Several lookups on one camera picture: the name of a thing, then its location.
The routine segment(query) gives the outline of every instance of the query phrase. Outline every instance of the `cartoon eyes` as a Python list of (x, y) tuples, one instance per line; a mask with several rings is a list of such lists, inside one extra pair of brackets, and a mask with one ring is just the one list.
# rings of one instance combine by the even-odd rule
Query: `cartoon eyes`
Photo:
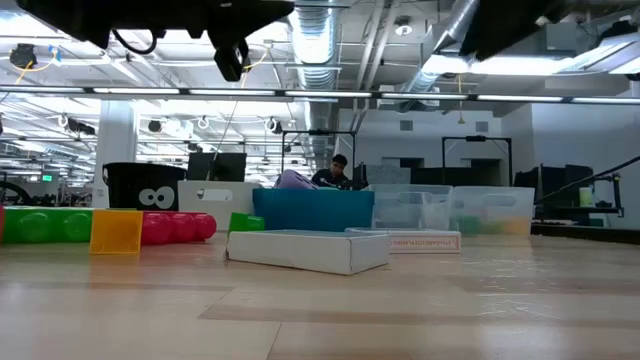
[(138, 200), (144, 206), (151, 206), (155, 204), (160, 209), (169, 209), (173, 205), (176, 194), (169, 186), (163, 186), (158, 191), (152, 189), (144, 189), (140, 191)]

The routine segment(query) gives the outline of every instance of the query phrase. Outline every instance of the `black hair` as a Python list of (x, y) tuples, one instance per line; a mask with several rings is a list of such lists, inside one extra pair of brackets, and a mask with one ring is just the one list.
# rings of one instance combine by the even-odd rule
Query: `black hair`
[(342, 154), (338, 154), (338, 155), (334, 156), (331, 161), (337, 162), (338, 164), (340, 164), (342, 166), (347, 166), (347, 164), (349, 163), (347, 161), (347, 158)]

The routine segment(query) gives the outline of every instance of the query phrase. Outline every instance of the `wooden floor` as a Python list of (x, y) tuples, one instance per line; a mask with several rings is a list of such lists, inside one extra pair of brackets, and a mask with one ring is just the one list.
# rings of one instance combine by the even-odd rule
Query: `wooden floor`
[(0, 247), (0, 359), (640, 359), (640, 247), (463, 240), (351, 277), (221, 244)]

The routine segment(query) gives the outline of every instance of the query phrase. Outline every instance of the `blue bin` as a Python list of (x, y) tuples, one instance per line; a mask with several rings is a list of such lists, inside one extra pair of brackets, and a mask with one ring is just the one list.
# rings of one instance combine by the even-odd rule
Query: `blue bin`
[(371, 227), (373, 191), (254, 189), (253, 209), (266, 230), (342, 232)]

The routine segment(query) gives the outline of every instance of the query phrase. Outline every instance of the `green block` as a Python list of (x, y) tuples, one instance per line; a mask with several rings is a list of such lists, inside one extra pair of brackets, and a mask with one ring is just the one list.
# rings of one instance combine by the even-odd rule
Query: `green block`
[(8, 207), (5, 244), (88, 243), (93, 209)]
[(227, 235), (234, 231), (264, 231), (264, 219), (259, 216), (231, 213)]

